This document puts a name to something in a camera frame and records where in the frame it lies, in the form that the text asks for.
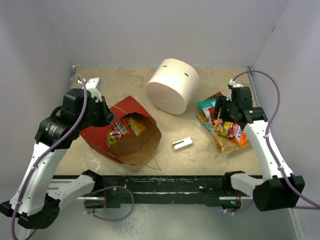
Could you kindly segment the orange pink fruits candy packet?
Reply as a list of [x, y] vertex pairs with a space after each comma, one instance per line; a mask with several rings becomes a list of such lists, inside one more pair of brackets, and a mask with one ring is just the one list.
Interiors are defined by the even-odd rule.
[[235, 122], [226, 122], [224, 127], [227, 130], [226, 138], [243, 147], [246, 144], [247, 136], [240, 125]]

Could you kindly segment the tan snack bag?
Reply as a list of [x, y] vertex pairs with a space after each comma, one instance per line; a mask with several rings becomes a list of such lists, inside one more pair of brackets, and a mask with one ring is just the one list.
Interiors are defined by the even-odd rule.
[[244, 146], [239, 146], [238, 144], [231, 141], [230, 139], [227, 139], [226, 137], [224, 137], [216, 132], [213, 132], [213, 128], [209, 126], [208, 120], [203, 112], [197, 113], [196, 117], [209, 130], [209, 132], [211, 133], [211, 135], [213, 136], [213, 138], [215, 140], [215, 146], [218, 148], [221, 148], [222, 153], [228, 154], [228, 153], [232, 153], [237, 150], [248, 148], [248, 147], [252, 146], [252, 144], [249, 140], [246, 140]]

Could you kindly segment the red paper bag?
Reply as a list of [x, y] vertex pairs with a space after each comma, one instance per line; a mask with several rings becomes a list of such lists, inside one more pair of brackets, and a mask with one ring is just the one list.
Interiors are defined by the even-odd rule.
[[[162, 138], [156, 121], [145, 108], [132, 96], [128, 96], [110, 108], [115, 119], [105, 127], [90, 126], [80, 132], [88, 145], [99, 154], [123, 165], [137, 166], [145, 164], [154, 157]], [[107, 133], [114, 123], [133, 118], [145, 127], [140, 136], [126, 135], [116, 144], [107, 146]]]

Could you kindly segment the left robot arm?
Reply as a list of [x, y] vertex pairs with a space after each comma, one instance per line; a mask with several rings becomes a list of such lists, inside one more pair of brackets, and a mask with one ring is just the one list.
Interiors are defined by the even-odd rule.
[[39, 124], [28, 169], [14, 197], [1, 203], [0, 212], [25, 229], [46, 229], [77, 198], [101, 194], [103, 178], [91, 170], [56, 190], [49, 190], [49, 186], [80, 132], [88, 127], [106, 127], [114, 118], [97, 88], [73, 88], [67, 92], [62, 105]]

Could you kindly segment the colourful fruit candy packet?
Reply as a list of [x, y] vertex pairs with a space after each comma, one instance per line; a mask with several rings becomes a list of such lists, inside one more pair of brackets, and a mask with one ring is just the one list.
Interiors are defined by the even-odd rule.
[[213, 131], [228, 139], [234, 139], [238, 133], [238, 128], [239, 125], [235, 122], [218, 119], [213, 127]]

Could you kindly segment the teal white snack packet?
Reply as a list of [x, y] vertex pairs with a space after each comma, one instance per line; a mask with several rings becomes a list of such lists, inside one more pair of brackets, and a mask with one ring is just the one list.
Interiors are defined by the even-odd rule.
[[213, 131], [213, 128], [217, 121], [216, 119], [213, 118], [215, 104], [216, 104], [216, 99], [209, 99], [209, 100], [205, 100], [197, 103], [197, 107], [202, 111], [202, 113], [206, 118], [205, 126], [211, 132]]

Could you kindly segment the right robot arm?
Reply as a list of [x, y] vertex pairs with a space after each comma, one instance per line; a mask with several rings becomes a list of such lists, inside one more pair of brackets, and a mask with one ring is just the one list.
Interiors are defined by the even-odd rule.
[[254, 107], [251, 89], [237, 84], [230, 86], [227, 97], [218, 96], [213, 116], [237, 123], [248, 137], [262, 168], [262, 178], [257, 179], [243, 171], [227, 172], [222, 190], [228, 196], [238, 191], [253, 198], [261, 212], [293, 208], [299, 193], [305, 187], [302, 176], [294, 175], [284, 161], [268, 126], [268, 118], [261, 107]]

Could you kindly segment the yellow small snack packet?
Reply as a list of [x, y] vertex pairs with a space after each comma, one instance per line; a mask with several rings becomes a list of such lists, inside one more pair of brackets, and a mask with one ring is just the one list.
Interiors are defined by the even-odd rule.
[[136, 137], [139, 137], [141, 133], [146, 129], [141, 123], [137, 122], [134, 118], [129, 117], [126, 119], [127, 125], [130, 127]]

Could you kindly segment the skittles candy packet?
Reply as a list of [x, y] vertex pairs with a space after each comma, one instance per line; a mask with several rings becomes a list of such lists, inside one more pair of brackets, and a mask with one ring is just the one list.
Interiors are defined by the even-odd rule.
[[127, 123], [120, 119], [116, 123], [114, 123], [111, 129], [108, 131], [106, 135], [106, 145], [107, 147], [111, 147], [115, 145], [119, 140], [124, 138], [126, 135], [131, 134], [132, 131]]

